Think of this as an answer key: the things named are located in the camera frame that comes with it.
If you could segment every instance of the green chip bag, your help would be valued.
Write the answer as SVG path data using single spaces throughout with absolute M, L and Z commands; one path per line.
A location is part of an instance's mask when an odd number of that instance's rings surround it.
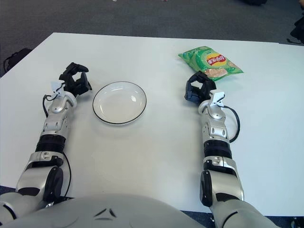
M 243 73 L 234 63 L 213 49 L 203 46 L 179 54 L 195 71 L 202 71 L 213 81 L 227 75 Z

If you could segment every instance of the robot forearm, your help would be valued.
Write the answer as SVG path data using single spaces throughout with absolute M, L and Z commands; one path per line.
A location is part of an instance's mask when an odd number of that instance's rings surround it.
M 191 85 L 195 81 L 203 83 L 201 89 Z M 187 82 L 186 100 L 200 104 L 204 144 L 200 200 L 210 207 L 217 228 L 276 228 L 269 219 L 244 202 L 237 166 L 232 160 L 226 116 L 222 111 L 226 107 L 223 105 L 224 97 L 224 92 L 217 90 L 215 83 L 202 72 L 197 72 Z
M 59 199 L 63 183 L 63 149 L 70 128 L 69 120 L 77 105 L 76 96 L 92 89 L 84 72 L 84 66 L 71 63 L 52 83 L 51 106 L 46 112 L 46 120 L 37 143 L 36 151 L 30 159 L 17 183 L 16 192 L 0 196 L 0 224 L 22 217 L 45 207 Z M 72 76 L 82 72 L 74 81 Z

